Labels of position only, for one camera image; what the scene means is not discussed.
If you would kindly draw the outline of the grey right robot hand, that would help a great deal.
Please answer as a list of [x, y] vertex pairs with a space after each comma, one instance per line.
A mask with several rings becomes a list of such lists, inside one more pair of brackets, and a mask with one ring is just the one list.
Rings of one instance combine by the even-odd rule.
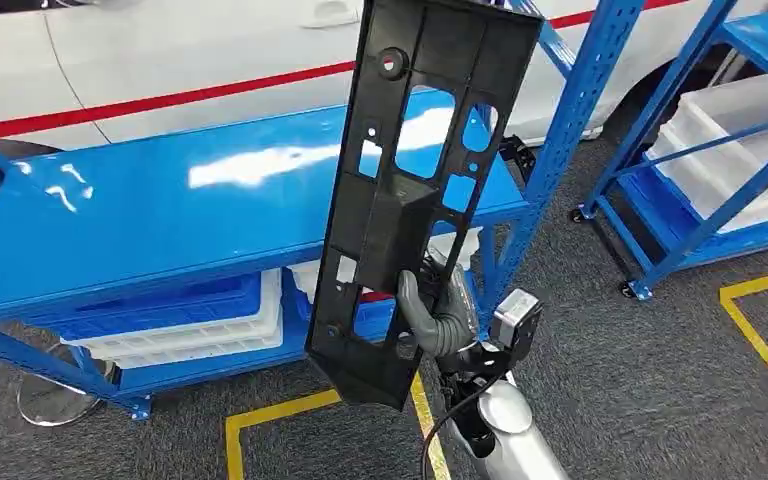
[[397, 352], [405, 358], [419, 351], [444, 357], [469, 347], [477, 338], [477, 314], [465, 271], [456, 265], [451, 275], [445, 277], [446, 263], [447, 258], [437, 250], [427, 253], [423, 260], [421, 275], [425, 284], [445, 286], [433, 311], [423, 302], [417, 276], [409, 270], [399, 274], [397, 311], [409, 330], [399, 334]]

